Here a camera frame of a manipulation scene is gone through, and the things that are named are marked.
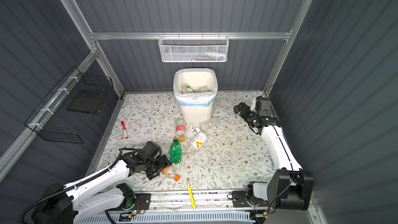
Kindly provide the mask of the clear bottle orange label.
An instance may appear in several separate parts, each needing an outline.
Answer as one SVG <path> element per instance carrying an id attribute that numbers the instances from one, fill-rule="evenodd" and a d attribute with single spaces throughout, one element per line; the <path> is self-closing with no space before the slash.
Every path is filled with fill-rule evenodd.
<path id="1" fill-rule="evenodd" d="M 179 181 L 180 176 L 177 174 L 176 168 L 174 166 L 169 166 L 167 168 L 164 168 L 161 173 L 167 177 L 171 178 L 174 181 Z"/>

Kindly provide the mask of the clear bottle green label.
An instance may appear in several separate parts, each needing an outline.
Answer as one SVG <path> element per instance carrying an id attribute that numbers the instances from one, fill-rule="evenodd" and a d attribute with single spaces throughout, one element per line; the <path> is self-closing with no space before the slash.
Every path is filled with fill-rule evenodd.
<path id="1" fill-rule="evenodd" d="M 181 85 L 181 93 L 182 94 L 193 94 L 194 91 L 192 90 L 189 84 L 182 84 Z"/>

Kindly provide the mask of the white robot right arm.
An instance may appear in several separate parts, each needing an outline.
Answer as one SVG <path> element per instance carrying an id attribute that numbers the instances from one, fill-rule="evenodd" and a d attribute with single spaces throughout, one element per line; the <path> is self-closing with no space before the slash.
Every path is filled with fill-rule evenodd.
<path id="1" fill-rule="evenodd" d="M 311 201 L 314 177 L 297 162 L 285 139 L 272 101 L 258 96 L 251 106 L 244 102 L 234 106 L 234 113 L 266 143 L 275 168 L 270 182 L 251 181 L 245 191 L 232 192 L 234 207 L 266 207 L 305 211 Z"/>

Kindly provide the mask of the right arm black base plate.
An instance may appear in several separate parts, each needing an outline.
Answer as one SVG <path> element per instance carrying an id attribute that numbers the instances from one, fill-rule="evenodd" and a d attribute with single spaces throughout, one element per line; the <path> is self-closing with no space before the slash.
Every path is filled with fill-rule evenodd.
<path id="1" fill-rule="evenodd" d="M 231 194 L 233 206 L 235 208 L 243 207 L 266 207 L 268 202 L 250 195 L 247 191 L 233 191 Z"/>

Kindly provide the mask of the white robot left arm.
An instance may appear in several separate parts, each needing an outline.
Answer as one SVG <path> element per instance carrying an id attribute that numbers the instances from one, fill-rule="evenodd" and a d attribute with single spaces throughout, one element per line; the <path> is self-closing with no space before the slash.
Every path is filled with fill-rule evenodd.
<path id="1" fill-rule="evenodd" d="M 18 222 L 25 222 L 31 212 L 36 224 L 75 224 L 83 219 L 112 209 L 139 211 L 145 204 L 123 180 L 144 174 L 149 180 L 171 166 L 159 145 L 147 142 L 143 148 L 120 148 L 115 161 L 77 181 L 49 186 L 42 198 L 27 207 Z"/>

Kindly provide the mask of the clear unlabelled bottle white cap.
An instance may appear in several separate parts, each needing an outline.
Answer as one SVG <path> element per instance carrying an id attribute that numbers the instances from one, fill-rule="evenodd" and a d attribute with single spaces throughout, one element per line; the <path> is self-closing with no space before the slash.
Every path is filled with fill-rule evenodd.
<path id="1" fill-rule="evenodd" d="M 220 125 L 219 118 L 218 117 L 212 117 L 212 118 L 210 118 L 208 120 L 205 120 L 205 121 L 199 123 L 199 126 L 196 127 L 195 130 L 197 132 L 207 133 L 207 132 L 212 131 L 213 129 L 218 128 L 219 125 Z"/>

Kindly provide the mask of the clear crushed bottle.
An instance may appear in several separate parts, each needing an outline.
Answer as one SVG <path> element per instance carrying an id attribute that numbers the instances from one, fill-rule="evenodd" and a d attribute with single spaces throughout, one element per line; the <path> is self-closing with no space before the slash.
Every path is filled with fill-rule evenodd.
<path id="1" fill-rule="evenodd" d="M 200 86 L 197 89 L 197 93 L 207 93 L 207 92 L 213 92 L 212 87 L 205 85 L 205 86 Z"/>

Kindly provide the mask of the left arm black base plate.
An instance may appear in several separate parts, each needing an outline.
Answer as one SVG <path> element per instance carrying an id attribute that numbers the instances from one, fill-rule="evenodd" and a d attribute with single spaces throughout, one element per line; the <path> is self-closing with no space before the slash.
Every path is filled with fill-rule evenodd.
<path id="1" fill-rule="evenodd" d="M 121 208 L 125 211 L 149 210 L 151 194 L 135 194 L 124 198 Z"/>

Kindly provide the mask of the clear bottle red label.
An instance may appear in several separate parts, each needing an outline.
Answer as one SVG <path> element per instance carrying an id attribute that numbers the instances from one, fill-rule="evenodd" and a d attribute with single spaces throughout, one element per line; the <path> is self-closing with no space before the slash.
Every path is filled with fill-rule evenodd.
<path id="1" fill-rule="evenodd" d="M 177 118 L 175 121 L 175 125 L 176 125 L 176 135 L 179 138 L 179 141 L 184 142 L 186 134 L 185 121 L 182 118 Z"/>

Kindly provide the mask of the white bottle orange logo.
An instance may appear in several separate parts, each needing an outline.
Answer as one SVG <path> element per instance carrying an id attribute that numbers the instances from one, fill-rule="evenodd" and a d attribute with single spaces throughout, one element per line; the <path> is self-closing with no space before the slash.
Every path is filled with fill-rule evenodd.
<path id="1" fill-rule="evenodd" d="M 184 149 L 184 158 L 195 155 L 207 141 L 208 136 L 204 132 L 199 131 L 191 143 L 189 143 Z"/>

